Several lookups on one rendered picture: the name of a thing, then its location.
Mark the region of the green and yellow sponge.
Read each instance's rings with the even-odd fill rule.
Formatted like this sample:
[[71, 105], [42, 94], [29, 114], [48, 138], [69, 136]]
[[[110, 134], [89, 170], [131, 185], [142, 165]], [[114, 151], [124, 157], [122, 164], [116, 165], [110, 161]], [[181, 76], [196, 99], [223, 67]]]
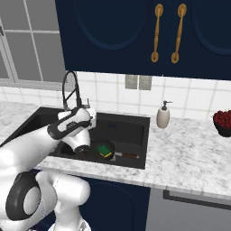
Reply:
[[104, 158], [107, 158], [112, 155], [112, 152], [106, 148], [105, 145], [100, 145], [98, 148], [99, 154]]

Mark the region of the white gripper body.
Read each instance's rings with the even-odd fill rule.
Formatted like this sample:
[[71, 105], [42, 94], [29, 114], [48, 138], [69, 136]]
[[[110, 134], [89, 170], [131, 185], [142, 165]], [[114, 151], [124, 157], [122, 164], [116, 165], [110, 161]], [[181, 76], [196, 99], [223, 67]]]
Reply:
[[90, 126], [88, 128], [92, 129], [97, 126], [97, 111], [94, 108], [89, 108], [88, 112], [90, 114]]

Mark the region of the black sink basin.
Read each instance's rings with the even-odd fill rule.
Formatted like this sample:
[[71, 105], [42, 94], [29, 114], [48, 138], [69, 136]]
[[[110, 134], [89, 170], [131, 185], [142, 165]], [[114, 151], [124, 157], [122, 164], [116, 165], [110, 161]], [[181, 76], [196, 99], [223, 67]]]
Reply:
[[64, 142], [60, 142], [57, 148], [50, 153], [50, 156], [85, 162], [106, 163], [144, 170], [149, 127], [149, 117], [97, 113], [97, 127], [89, 131], [91, 142], [95, 140], [108, 140], [119, 143], [136, 144], [141, 147], [141, 155], [139, 159], [125, 157], [117, 158], [114, 162], [94, 161], [89, 156], [90, 149], [86, 153], [75, 154]]

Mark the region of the navy base cupboard door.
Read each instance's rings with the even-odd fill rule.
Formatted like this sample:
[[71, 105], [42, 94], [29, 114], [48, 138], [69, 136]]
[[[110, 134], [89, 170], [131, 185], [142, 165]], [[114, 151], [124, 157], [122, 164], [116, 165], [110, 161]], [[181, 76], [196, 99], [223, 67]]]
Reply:
[[83, 178], [90, 185], [80, 207], [92, 231], [145, 231], [150, 189], [132, 184]]

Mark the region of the grey wall socket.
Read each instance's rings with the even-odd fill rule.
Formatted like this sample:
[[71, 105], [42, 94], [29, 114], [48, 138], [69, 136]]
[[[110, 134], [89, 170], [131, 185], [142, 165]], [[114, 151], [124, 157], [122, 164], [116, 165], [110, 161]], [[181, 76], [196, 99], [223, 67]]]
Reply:
[[137, 75], [125, 75], [125, 87], [127, 89], [137, 89], [138, 76]]
[[152, 77], [151, 76], [139, 76], [139, 89], [150, 90], [152, 88]]

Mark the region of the beige soap dispenser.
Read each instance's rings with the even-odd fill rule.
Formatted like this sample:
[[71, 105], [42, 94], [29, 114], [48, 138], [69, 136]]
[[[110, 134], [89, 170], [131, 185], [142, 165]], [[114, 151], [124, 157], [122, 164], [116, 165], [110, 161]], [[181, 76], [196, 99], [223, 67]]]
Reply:
[[167, 107], [169, 103], [170, 101], [164, 100], [157, 112], [156, 124], [161, 129], [166, 128], [170, 122], [170, 109]]

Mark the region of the black bowl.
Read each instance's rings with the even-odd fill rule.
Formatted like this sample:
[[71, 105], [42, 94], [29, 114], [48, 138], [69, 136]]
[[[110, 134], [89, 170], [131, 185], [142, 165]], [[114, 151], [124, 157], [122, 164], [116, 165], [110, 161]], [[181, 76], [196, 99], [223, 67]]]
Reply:
[[224, 126], [221, 126], [220, 124], [217, 123], [216, 119], [213, 119], [213, 124], [221, 136], [231, 137], [231, 129], [230, 128], [225, 128]]

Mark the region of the red fruit heap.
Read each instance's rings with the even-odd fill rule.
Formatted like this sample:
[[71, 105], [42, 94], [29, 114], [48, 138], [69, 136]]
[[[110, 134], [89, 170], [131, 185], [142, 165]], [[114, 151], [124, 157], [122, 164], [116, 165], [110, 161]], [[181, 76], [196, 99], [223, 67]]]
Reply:
[[217, 125], [231, 129], [231, 110], [228, 111], [217, 111], [213, 115], [213, 120]]

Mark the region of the navy wall cupboard door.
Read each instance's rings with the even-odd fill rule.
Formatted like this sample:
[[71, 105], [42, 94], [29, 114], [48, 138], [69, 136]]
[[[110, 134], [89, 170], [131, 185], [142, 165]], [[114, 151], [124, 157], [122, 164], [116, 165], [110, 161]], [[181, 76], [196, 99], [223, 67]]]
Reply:
[[154, 0], [55, 0], [67, 70], [160, 76]]
[[[171, 62], [180, 18], [187, 6], [180, 40], [180, 59]], [[231, 80], [231, 0], [172, 0], [163, 74], [168, 77]]]

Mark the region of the grey dishwasher front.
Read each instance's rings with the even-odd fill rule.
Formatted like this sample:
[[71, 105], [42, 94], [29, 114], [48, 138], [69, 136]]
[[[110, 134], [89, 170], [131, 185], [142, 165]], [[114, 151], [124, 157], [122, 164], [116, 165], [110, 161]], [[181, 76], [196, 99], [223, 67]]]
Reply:
[[[151, 189], [146, 231], [231, 231], [231, 210], [167, 200]], [[170, 191], [172, 196], [231, 205], [231, 200]]]

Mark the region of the grey framed window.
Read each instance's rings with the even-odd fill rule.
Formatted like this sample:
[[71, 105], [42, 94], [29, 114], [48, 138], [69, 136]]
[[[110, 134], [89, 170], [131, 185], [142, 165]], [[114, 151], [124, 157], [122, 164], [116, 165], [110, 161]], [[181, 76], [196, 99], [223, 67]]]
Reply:
[[65, 74], [54, 0], [0, 0], [0, 84], [60, 90]]

